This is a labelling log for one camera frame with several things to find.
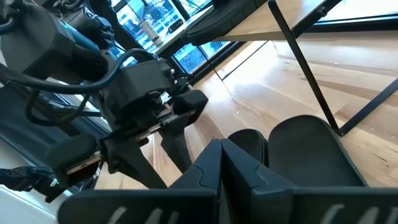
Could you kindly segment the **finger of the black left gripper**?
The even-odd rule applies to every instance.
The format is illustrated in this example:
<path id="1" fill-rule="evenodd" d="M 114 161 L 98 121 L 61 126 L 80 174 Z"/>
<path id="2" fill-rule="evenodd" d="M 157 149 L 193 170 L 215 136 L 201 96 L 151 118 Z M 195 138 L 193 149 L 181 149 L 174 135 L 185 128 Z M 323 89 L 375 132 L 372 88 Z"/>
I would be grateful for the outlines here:
<path id="1" fill-rule="evenodd" d="M 111 137 L 102 140 L 101 153 L 110 174 L 120 172 L 149 189 L 166 189 L 165 182 L 143 155 L 137 141 Z"/>
<path id="2" fill-rule="evenodd" d="M 161 146 L 181 173 L 192 165 L 184 135 L 187 123 L 188 115 L 180 115 L 171 121 L 165 121 L 160 129 Z"/>

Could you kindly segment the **small black desk item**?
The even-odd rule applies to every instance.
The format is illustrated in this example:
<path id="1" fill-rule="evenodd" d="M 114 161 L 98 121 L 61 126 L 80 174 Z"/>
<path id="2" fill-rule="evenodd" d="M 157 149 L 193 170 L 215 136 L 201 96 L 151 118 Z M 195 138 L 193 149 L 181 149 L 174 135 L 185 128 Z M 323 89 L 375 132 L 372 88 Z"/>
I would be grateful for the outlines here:
<path id="1" fill-rule="evenodd" d="M 184 21 L 181 20 L 181 19 L 176 20 L 174 23 L 172 23 L 171 25 L 169 25 L 168 31 L 169 31 L 170 33 L 175 32 L 179 27 L 182 26 L 183 23 L 184 23 Z"/>

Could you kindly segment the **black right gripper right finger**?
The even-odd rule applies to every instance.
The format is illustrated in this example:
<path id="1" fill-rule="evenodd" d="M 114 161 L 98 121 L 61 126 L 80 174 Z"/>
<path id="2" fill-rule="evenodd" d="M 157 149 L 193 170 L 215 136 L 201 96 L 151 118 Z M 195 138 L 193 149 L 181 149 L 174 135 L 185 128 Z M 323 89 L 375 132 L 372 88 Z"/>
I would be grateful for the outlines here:
<path id="1" fill-rule="evenodd" d="M 228 139 L 223 178 L 245 224 L 398 224 L 398 189 L 299 187 Z"/>

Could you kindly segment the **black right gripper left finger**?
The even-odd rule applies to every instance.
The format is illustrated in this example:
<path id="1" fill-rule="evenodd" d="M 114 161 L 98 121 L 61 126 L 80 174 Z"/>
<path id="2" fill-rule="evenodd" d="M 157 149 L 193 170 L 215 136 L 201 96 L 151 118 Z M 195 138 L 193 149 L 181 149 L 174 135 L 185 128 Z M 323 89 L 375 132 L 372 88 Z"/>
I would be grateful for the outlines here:
<path id="1" fill-rule="evenodd" d="M 214 224 L 218 222 L 221 141 L 214 139 L 167 189 L 93 190 L 68 198 L 58 224 Z"/>

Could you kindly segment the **white metal tumbler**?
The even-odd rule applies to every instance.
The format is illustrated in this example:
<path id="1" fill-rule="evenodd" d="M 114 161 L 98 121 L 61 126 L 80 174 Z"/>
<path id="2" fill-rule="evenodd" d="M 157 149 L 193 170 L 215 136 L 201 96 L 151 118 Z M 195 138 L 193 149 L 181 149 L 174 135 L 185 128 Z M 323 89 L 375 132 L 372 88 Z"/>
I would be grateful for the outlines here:
<path id="1" fill-rule="evenodd" d="M 158 33 L 154 30 L 154 28 L 151 26 L 151 24 L 143 20 L 139 24 L 140 28 L 147 34 L 147 36 L 150 38 L 150 40 L 154 43 L 155 46 L 160 46 L 163 43 L 163 40 L 160 38 Z"/>

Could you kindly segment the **background desk top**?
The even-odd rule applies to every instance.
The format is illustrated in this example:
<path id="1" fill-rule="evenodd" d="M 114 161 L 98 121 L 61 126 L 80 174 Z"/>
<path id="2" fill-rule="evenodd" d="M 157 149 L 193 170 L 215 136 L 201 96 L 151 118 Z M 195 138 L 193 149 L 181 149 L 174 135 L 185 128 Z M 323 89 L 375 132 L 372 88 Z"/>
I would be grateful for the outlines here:
<path id="1" fill-rule="evenodd" d="M 156 55 L 162 55 L 163 57 L 168 54 L 173 55 L 183 46 L 190 43 L 187 40 L 188 30 L 203 20 L 213 9 L 213 6 L 202 9 L 199 13 L 185 21 L 176 31 L 166 37 L 159 46 L 149 50 L 149 52 Z"/>

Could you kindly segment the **black slide sandal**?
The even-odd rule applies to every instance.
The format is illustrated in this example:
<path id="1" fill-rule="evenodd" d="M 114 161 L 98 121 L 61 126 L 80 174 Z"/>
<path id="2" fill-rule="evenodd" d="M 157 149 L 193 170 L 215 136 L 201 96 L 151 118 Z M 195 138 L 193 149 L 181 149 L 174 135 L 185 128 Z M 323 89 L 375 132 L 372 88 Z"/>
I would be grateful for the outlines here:
<path id="1" fill-rule="evenodd" d="M 312 115 L 295 116 L 273 128 L 268 167 L 299 186 L 368 185 L 332 128 Z"/>
<path id="2" fill-rule="evenodd" d="M 256 129 L 242 129 L 228 136 L 228 139 L 266 167 L 269 166 L 268 142 Z"/>

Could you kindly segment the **black aluminium table frame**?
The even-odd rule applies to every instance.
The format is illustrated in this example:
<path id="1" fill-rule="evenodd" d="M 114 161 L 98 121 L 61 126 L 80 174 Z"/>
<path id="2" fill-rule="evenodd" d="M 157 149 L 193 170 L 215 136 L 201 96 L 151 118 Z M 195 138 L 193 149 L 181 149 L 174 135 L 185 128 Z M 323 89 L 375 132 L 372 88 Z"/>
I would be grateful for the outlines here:
<path id="1" fill-rule="evenodd" d="M 324 34 L 332 32 L 362 32 L 362 31 L 385 31 L 385 30 L 398 30 L 398 12 L 392 14 L 358 17 L 350 19 L 338 19 L 329 21 L 320 21 L 307 27 L 301 34 Z M 210 65 L 200 65 L 195 72 L 191 84 L 194 85 L 203 79 L 208 72 L 220 65 L 223 60 L 232 55 L 240 47 L 247 42 L 262 41 L 262 39 L 254 40 L 232 40 L 232 46 L 226 48 L 226 53 L 217 53 L 214 62 Z"/>

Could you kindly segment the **wooden shelf black metal legs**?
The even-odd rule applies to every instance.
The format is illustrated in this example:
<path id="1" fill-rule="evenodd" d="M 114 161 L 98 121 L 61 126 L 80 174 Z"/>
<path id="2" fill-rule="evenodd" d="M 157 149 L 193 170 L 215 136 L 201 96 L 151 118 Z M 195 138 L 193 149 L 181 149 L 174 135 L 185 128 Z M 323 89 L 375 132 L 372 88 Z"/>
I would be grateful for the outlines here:
<path id="1" fill-rule="evenodd" d="M 337 135 L 344 136 L 398 90 L 398 78 L 344 125 L 341 127 L 337 125 L 335 117 L 297 43 L 297 38 L 322 17 L 325 17 L 340 2 L 341 0 L 267 0 L 265 4 L 235 25 L 227 34 L 218 37 L 217 40 L 240 42 L 286 40 L 329 125 Z"/>

